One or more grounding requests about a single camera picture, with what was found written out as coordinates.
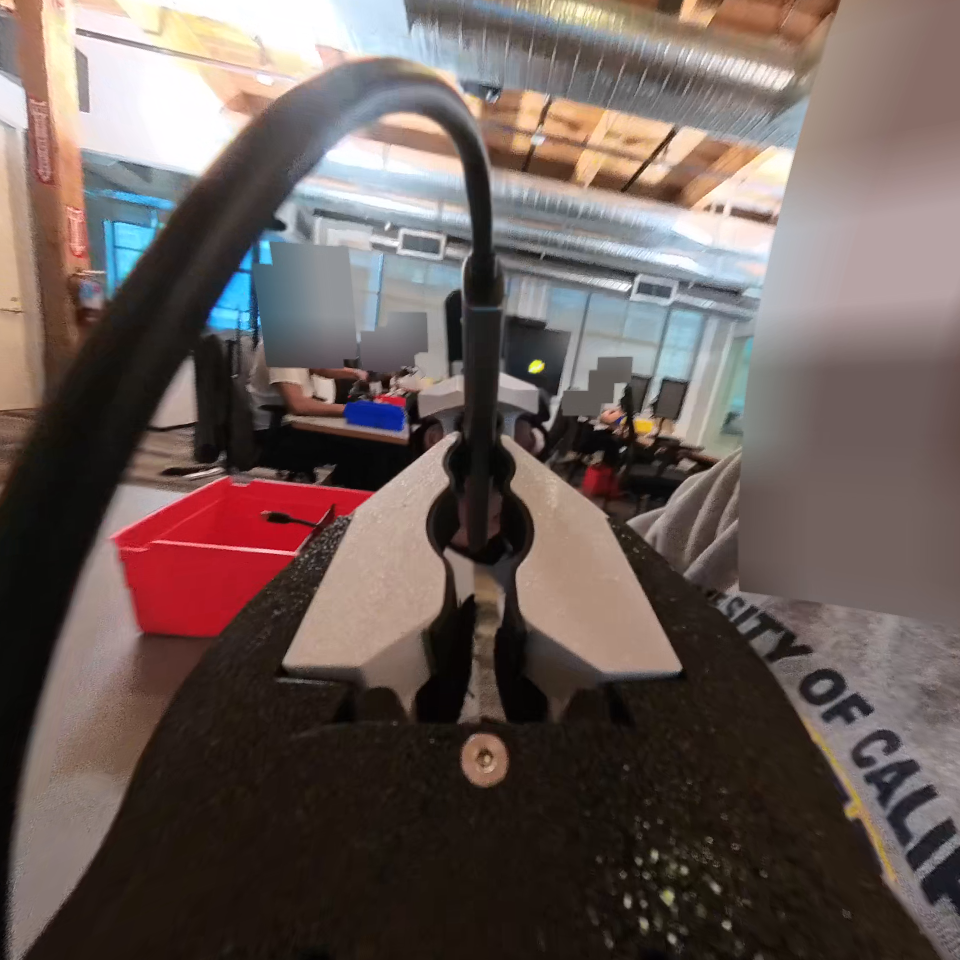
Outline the blue plastic bin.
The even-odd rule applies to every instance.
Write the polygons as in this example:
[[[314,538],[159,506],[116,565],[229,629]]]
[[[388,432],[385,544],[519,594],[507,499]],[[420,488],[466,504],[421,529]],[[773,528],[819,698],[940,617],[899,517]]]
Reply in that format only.
[[[381,402],[379,400],[355,400],[347,403],[345,419],[356,427],[375,429],[397,434],[404,432],[407,424],[403,403]]]

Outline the silver spiral duct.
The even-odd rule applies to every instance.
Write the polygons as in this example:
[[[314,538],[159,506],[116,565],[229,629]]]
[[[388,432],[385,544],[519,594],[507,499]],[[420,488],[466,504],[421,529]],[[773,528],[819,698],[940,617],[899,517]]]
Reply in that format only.
[[[796,149],[819,51],[622,2],[405,2],[422,63],[754,146]]]

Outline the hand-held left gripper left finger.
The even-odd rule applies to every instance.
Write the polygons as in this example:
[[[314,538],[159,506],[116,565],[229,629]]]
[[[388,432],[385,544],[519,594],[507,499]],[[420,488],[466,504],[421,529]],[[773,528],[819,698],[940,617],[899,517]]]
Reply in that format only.
[[[460,529],[450,434],[357,507],[284,656],[294,679],[391,690],[411,717],[462,723],[471,682],[475,562]]]

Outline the person's right forearm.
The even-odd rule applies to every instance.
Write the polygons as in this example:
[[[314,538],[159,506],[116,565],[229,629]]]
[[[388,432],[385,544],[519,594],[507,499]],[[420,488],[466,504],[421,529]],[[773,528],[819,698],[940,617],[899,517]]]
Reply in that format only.
[[[706,592],[740,589],[741,450],[691,475],[662,507],[628,522],[690,583]]]

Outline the wooden post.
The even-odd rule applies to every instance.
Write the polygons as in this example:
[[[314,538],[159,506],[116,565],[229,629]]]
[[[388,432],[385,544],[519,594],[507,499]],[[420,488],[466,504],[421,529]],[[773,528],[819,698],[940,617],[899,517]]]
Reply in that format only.
[[[28,125],[28,185],[41,287],[44,379],[46,391],[53,392],[77,354],[85,327],[71,278],[90,270],[90,256],[78,261],[70,255],[65,213],[67,206],[86,211],[75,17],[73,3],[66,1],[17,1],[15,11],[27,111],[29,95],[47,101],[57,138],[57,185],[45,186],[34,174]]]

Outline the red plastic bin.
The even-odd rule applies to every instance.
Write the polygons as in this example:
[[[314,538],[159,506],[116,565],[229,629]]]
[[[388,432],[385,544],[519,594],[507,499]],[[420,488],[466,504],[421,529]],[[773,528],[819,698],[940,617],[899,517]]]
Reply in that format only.
[[[222,478],[114,535],[140,630],[220,634],[302,553],[315,526],[372,494],[268,479]]]

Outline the black monitor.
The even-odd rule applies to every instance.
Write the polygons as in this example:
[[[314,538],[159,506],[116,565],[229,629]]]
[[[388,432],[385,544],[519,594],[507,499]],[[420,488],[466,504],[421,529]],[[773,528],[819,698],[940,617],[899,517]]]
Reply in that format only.
[[[561,391],[572,334],[553,329],[542,320],[508,315],[505,333],[503,371],[547,393]]]

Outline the wooden desk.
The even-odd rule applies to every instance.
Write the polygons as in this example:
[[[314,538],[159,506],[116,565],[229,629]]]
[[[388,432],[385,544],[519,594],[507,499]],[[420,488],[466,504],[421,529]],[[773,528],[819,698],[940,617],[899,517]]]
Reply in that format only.
[[[412,435],[409,425],[405,425],[402,430],[370,427],[351,424],[342,416],[287,416],[285,419],[286,423],[300,431],[340,439],[378,442],[394,447],[409,446]]]

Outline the person's printed grey sweatshirt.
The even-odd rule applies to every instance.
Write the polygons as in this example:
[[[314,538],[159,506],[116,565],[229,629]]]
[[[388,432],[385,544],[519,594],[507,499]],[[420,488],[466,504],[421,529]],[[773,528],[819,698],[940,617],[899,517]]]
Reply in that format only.
[[[795,705],[883,878],[939,953],[958,958],[958,631],[869,610],[706,594]]]

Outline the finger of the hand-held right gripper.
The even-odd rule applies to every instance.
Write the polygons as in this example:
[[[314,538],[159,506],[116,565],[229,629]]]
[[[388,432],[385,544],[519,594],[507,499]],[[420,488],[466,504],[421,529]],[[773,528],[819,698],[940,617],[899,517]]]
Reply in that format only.
[[[465,378],[450,377],[433,383],[418,393],[420,419],[436,418],[442,423],[459,423],[466,406]]]
[[[539,387],[517,377],[499,377],[497,401],[505,421],[522,414],[538,416],[541,407]]]

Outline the grey air duct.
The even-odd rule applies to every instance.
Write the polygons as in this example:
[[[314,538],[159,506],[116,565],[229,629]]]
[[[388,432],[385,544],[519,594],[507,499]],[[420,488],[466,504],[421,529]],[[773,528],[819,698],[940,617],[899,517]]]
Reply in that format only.
[[[330,179],[308,181],[294,197],[318,214],[390,224],[468,240],[471,217],[465,198],[427,199],[372,192]],[[775,226],[706,215],[634,215],[626,224],[495,206],[494,237],[503,250],[561,261],[649,272],[678,280],[748,288],[763,285]]]

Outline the black office chair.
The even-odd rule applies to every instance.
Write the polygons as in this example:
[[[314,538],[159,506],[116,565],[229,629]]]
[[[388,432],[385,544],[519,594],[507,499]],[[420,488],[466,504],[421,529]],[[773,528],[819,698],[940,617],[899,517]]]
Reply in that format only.
[[[217,331],[202,334],[194,351],[196,370],[195,461],[223,462],[228,472],[258,467],[261,446],[255,437],[249,397],[244,343]]]

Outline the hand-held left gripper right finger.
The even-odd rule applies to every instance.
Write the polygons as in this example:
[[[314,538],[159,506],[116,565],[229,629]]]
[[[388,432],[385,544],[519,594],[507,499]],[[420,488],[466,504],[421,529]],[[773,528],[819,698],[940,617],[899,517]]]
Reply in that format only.
[[[500,534],[509,546],[494,671],[511,723],[558,719],[577,695],[674,680],[683,665],[601,507],[514,439]]]

